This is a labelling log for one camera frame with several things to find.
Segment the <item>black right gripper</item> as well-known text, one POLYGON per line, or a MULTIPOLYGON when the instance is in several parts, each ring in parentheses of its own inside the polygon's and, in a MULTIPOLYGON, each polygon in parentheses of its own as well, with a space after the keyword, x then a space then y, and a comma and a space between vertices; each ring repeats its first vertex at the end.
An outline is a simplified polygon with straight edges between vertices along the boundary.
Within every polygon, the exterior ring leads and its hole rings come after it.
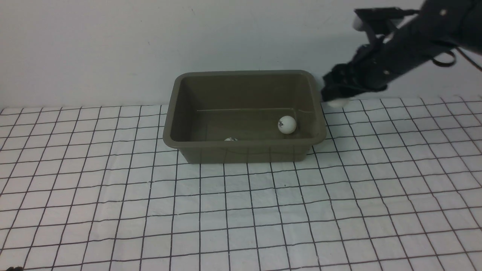
POLYGON ((339 63, 323 76, 324 102, 350 99, 364 92, 383 91, 407 72, 407 47, 379 43, 361 47, 349 63, 339 63))

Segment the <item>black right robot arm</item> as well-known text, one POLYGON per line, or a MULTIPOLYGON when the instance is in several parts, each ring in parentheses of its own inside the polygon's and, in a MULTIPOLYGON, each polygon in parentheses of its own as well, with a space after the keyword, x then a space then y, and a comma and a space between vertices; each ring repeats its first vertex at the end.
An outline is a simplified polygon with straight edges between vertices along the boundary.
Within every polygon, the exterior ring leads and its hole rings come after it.
POLYGON ((418 10, 398 7, 361 8, 353 27, 365 32, 361 45, 348 63, 335 65, 323 76, 323 102, 341 102, 365 93, 385 91, 395 79, 452 50, 481 54, 480 0, 426 0, 418 10))

